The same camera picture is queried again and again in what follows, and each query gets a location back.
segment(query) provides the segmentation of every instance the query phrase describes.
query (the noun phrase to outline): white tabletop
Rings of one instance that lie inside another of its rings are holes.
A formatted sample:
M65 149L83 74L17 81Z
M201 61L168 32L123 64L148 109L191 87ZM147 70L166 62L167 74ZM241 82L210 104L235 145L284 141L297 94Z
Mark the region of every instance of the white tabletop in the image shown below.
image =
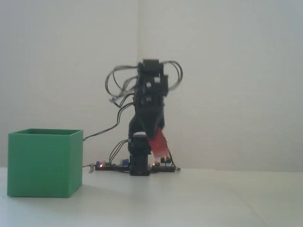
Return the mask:
M149 177L83 170L72 197L10 198L1 227L302 227L303 173L182 169Z

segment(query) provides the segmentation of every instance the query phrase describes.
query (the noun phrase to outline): green cardboard box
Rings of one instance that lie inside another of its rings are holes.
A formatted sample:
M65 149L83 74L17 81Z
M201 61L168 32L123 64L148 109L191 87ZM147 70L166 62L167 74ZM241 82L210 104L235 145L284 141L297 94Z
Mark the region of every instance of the green cardboard box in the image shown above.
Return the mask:
M70 197L82 185L83 130L9 134L8 196Z

